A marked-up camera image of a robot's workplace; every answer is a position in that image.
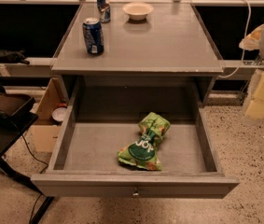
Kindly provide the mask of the green rice chip bag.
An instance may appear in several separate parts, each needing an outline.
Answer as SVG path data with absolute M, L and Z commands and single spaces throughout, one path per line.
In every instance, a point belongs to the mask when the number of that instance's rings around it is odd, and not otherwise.
M 148 171 L 161 171 L 162 164 L 157 151 L 171 123 L 150 112 L 138 124 L 141 136 L 118 152 L 118 161 Z

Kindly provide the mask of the grey cabinet counter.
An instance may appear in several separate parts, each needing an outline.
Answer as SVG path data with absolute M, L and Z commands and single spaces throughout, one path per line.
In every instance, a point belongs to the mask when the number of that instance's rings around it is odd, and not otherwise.
M 223 72 L 215 45 L 203 31 L 194 7 L 155 3 L 146 21 L 134 23 L 121 3 L 111 5 L 111 22 L 103 25 L 104 52 L 88 54 L 82 23 L 96 14 L 96 4 L 80 6 L 53 63 L 57 75 L 185 75 L 217 77 Z

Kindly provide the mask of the grey open top drawer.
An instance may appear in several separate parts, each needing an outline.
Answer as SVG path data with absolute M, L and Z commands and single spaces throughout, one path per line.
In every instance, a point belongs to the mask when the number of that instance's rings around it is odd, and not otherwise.
M 35 185 L 47 196 L 223 198 L 224 174 L 191 87 L 88 87 L 73 92 Z

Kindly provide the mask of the white bowl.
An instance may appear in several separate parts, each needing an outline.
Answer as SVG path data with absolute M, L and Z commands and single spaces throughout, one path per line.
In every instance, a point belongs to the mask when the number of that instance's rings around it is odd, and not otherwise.
M 144 2 L 132 2 L 124 5 L 122 9 L 132 21 L 142 21 L 153 11 L 153 7 Z

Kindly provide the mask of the blue soda can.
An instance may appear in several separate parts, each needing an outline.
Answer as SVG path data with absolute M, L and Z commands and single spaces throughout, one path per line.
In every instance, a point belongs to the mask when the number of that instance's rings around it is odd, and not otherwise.
M 98 55 L 104 52 L 104 36 L 102 25 L 97 18 L 87 18 L 83 21 L 82 30 L 87 52 Z

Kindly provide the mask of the small white plate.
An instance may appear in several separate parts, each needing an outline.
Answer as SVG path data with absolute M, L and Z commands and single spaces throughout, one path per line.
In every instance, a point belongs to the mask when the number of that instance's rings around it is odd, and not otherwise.
M 51 116 L 57 122 L 63 122 L 65 116 L 66 108 L 65 107 L 58 107 L 56 108 Z

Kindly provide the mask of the cardboard box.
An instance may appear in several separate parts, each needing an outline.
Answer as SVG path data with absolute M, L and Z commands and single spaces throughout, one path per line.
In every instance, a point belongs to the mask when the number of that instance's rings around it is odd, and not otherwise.
M 52 113 L 56 108 L 61 107 L 63 103 L 64 98 L 59 80 L 52 78 L 35 111 L 38 119 L 31 127 L 37 152 L 51 153 L 53 151 L 61 125 L 52 117 Z

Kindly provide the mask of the black side table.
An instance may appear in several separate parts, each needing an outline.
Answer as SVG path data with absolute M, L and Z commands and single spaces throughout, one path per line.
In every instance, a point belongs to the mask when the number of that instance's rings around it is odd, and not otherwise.
M 0 171 L 12 180 L 43 195 L 42 191 L 32 182 L 29 176 L 14 170 L 3 155 L 20 137 L 25 144 L 24 133 L 36 122 L 37 114 L 31 112 L 35 98 L 26 94 L 8 94 L 0 85 Z

